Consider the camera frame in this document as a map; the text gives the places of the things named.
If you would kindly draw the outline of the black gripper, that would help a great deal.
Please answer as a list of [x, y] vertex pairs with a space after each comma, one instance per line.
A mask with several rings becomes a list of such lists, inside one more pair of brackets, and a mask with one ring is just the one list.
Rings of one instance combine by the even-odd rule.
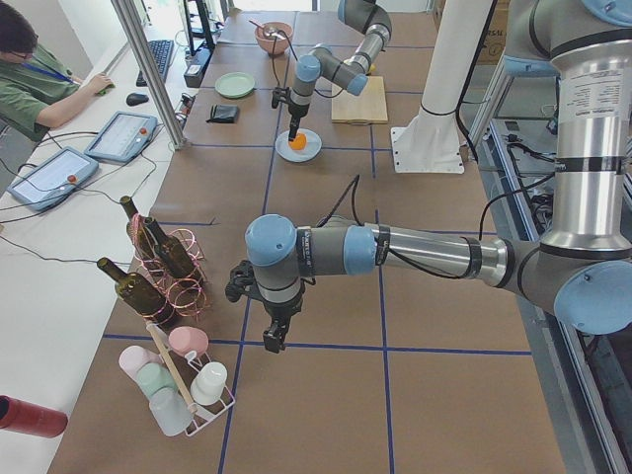
[[295, 139], [300, 127], [300, 121], [308, 113], [308, 105], [296, 104], [290, 102], [288, 104], [288, 112], [290, 114], [290, 127], [288, 131], [288, 138]]
[[271, 326], [263, 333], [265, 349], [271, 353], [285, 350], [285, 337], [293, 315], [302, 309], [303, 297], [295, 295], [285, 302], [271, 302], [264, 300], [264, 308], [271, 317]]

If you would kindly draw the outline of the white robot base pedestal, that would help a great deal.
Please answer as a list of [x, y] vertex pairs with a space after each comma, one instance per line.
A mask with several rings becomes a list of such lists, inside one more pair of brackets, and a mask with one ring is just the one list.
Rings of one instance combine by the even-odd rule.
[[459, 101], [495, 6], [493, 0], [445, 2], [419, 112], [407, 126], [391, 129], [397, 173], [464, 172]]

